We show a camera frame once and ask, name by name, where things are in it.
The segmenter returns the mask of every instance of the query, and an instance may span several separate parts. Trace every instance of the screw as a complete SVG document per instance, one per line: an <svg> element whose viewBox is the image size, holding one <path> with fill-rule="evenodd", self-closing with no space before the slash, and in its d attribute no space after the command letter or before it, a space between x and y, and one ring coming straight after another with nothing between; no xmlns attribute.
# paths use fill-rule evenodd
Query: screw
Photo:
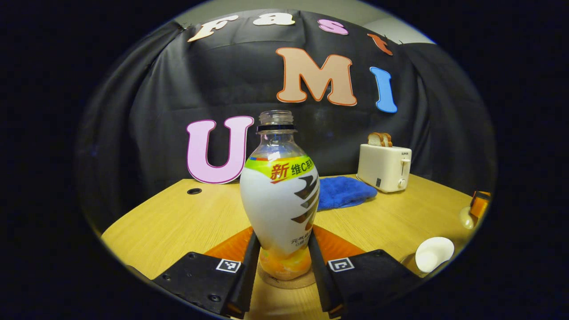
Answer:
<svg viewBox="0 0 569 320"><path fill-rule="evenodd" d="M190 190L188 190L188 194L198 194L201 192L200 188L192 188Z"/></svg>
<svg viewBox="0 0 569 320"><path fill-rule="evenodd" d="M210 294L208 298L213 302L220 302L221 301L221 298L215 294Z"/></svg>

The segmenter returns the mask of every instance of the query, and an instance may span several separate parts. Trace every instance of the bread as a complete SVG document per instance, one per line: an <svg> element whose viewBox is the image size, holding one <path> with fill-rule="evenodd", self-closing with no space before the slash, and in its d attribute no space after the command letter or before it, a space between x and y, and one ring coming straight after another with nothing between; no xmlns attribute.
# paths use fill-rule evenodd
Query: bread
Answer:
<svg viewBox="0 0 569 320"><path fill-rule="evenodd" d="M372 132L368 135L368 145L379 147L393 147L389 133Z"/></svg>

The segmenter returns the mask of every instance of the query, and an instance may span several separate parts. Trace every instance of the letter m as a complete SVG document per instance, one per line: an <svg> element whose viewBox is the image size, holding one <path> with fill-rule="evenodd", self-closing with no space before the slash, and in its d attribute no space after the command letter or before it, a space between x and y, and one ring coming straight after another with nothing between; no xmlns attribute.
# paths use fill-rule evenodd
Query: letter m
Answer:
<svg viewBox="0 0 569 320"><path fill-rule="evenodd" d="M284 60L284 85L277 93L282 102L303 102L308 95L300 88L300 80L308 87L316 101L322 100L328 84L332 83L332 92L328 101L337 105L356 105L357 99L352 92L350 65L352 61L344 56L329 55L319 68L306 51L298 48L279 48L277 54Z"/></svg>

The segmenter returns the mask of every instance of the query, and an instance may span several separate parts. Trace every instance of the plastic bottle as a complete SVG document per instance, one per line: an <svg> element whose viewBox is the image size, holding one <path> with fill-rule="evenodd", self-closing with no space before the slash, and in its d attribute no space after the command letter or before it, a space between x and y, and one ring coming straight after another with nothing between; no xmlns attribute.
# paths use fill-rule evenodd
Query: plastic bottle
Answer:
<svg viewBox="0 0 569 320"><path fill-rule="evenodd" d="M265 111L259 120L261 143L241 173L241 199L261 243L261 268L292 280L310 270L307 245L320 180L310 157L294 142L290 111Z"/></svg>

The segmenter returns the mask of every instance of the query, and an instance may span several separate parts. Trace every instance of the black cloth backdrop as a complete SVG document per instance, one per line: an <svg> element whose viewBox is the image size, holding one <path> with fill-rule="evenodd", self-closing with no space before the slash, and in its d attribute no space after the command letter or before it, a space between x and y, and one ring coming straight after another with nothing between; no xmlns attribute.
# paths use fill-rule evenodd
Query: black cloth backdrop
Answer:
<svg viewBox="0 0 569 320"><path fill-rule="evenodd" d="M274 12L292 14L295 24L253 24L259 15ZM389 56L367 36L375 32L326 15L298 10L235 14L237 20L192 43L187 40L200 24L185 30L165 24L133 46L95 91L79 134L76 170L85 213L99 232L140 202L191 178L189 123L217 122L208 161L221 166L229 142L223 122L252 116L257 125L258 115L271 109L292 111L299 130L295 140L321 176L356 173L360 144L371 132L388 132L395 146L412 149L412 174L467 194L493 187L496 148L484 103L438 46L397 44L379 34L393 52ZM349 35L323 31L319 19L342 23ZM330 86L315 101L304 83L305 102L278 101L284 65L275 51L281 47L304 49L319 67L330 54L351 59L357 105L329 102ZM370 67L391 74L397 113L376 108L378 89ZM247 155L259 143L255 125L247 133Z"/></svg>

